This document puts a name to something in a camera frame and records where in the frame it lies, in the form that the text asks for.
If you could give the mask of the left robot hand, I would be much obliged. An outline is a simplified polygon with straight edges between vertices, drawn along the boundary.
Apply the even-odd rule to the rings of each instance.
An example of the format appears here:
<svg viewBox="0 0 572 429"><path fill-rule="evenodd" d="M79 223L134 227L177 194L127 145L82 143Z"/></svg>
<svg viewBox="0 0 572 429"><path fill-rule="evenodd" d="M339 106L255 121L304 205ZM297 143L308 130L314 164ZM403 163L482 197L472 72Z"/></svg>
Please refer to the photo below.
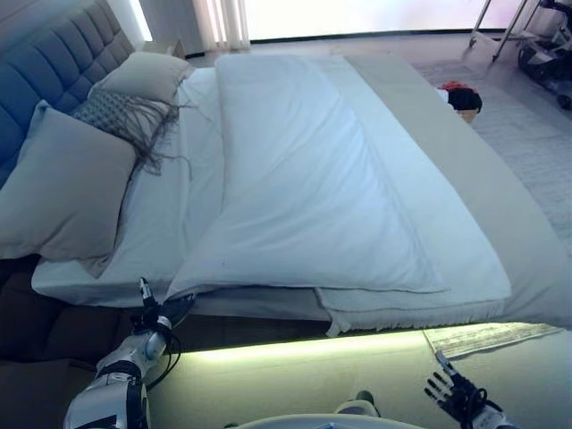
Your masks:
<svg viewBox="0 0 572 429"><path fill-rule="evenodd" d="M139 278L139 292L143 309L131 318L134 333L172 330L183 322L196 300L195 295L190 294L160 304L144 277Z"/></svg>

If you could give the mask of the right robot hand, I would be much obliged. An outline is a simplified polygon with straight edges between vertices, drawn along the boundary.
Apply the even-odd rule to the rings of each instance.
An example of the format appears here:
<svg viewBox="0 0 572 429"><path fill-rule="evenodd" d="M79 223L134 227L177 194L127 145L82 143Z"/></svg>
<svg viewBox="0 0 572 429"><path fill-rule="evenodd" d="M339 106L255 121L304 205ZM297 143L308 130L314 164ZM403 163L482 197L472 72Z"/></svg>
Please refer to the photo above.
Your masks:
<svg viewBox="0 0 572 429"><path fill-rule="evenodd" d="M433 372L433 376L426 379L424 393L461 428L472 428L483 409L479 389L453 367L441 350L434 356L443 375Z"/></svg>

